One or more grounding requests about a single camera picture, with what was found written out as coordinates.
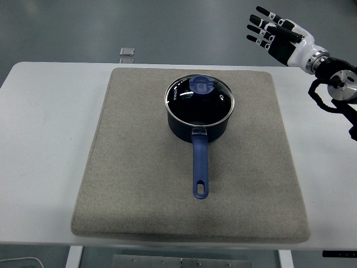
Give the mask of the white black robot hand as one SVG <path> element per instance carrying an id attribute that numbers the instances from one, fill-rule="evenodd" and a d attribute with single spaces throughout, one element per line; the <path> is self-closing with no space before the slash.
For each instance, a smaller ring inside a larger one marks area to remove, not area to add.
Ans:
<path id="1" fill-rule="evenodd" d="M 260 6 L 256 10 L 264 18 L 250 15 L 247 29 L 256 35 L 247 35 L 247 39 L 267 50 L 281 64 L 314 74 L 313 64 L 329 57 L 327 50 L 316 45 L 314 37 L 295 22 Z"/>

